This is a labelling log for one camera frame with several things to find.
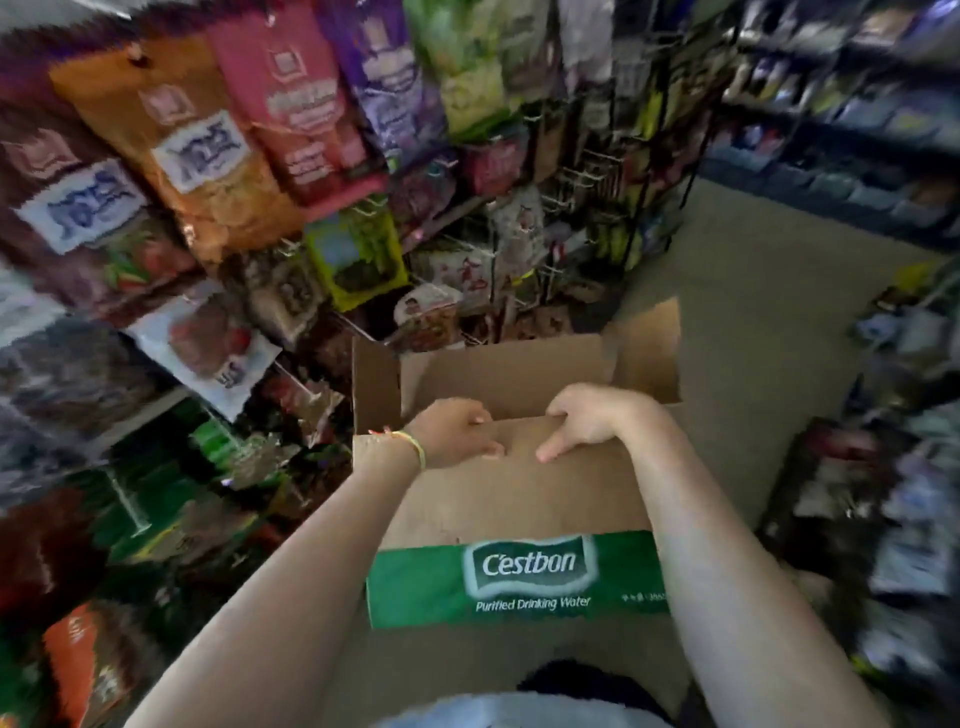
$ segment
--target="bracelet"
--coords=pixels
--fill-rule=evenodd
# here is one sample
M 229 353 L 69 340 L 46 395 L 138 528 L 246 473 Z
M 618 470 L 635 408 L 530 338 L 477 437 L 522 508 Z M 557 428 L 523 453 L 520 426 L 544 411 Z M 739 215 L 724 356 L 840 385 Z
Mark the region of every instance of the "bracelet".
M 391 430 L 388 427 L 383 430 L 383 432 L 374 432 L 370 431 L 371 435 L 390 435 L 391 437 L 398 437 L 401 440 L 406 440 L 414 448 L 417 449 L 417 457 L 420 459 L 420 469 L 422 471 L 426 470 L 426 451 L 423 449 L 423 445 L 417 442 L 417 438 L 411 435 L 409 432 L 404 432 L 402 429 Z

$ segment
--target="brown snack bag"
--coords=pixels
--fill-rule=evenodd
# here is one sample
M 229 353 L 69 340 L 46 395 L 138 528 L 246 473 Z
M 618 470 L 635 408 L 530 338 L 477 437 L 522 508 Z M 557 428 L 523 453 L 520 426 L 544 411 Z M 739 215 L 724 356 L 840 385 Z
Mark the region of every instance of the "brown snack bag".
M 137 168 L 180 219 L 201 260 L 269 247 L 299 232 L 249 125 L 201 36 L 146 40 L 144 61 L 110 51 L 50 70 L 54 88 Z

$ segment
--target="white product label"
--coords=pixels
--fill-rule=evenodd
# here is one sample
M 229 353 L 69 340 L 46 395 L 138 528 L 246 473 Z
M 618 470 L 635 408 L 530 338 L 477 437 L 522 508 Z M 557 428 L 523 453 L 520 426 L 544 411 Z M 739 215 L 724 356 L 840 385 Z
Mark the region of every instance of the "white product label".
M 225 177 L 251 152 L 229 111 L 218 111 L 170 134 L 154 159 L 180 194 Z
M 146 204 L 120 162 L 105 159 L 46 187 L 16 214 L 63 255 L 115 231 Z

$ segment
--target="hand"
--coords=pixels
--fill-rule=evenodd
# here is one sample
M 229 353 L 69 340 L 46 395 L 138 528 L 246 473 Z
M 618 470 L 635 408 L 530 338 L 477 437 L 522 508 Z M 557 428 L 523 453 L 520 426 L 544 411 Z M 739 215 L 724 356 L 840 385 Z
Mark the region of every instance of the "hand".
M 450 468 L 477 455 L 501 457 L 504 448 L 477 427 L 492 420 L 475 400 L 437 400 L 403 428 L 426 453 L 427 468 Z
M 578 445 L 597 445 L 619 434 L 620 427 L 644 410 L 661 410 L 654 400 L 625 389 L 597 384 L 571 384 L 546 408 L 548 415 L 566 420 L 537 448 L 537 459 L 547 463 Z

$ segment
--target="yellow bracelet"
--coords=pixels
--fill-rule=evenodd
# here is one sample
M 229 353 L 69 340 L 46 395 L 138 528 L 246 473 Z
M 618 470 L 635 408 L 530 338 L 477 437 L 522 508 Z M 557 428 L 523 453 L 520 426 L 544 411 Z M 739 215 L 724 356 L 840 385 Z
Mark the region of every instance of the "yellow bracelet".
M 408 443 L 410 443 L 412 446 L 414 446 L 414 447 L 417 449 L 417 456 L 420 458 L 420 469 L 421 469 L 422 471 L 425 471 L 425 470 L 426 470 L 426 452 L 423 451 L 423 445 L 421 445 L 419 442 L 417 442 L 417 438 L 416 438 L 416 437 L 414 437 L 413 435 L 409 434 L 408 432 L 404 432 L 404 431 L 401 430 L 401 429 L 396 430 L 396 431 L 387 430 L 385 434 L 393 435 L 394 437 L 400 437 L 400 438 L 406 440 L 406 441 L 407 441 Z

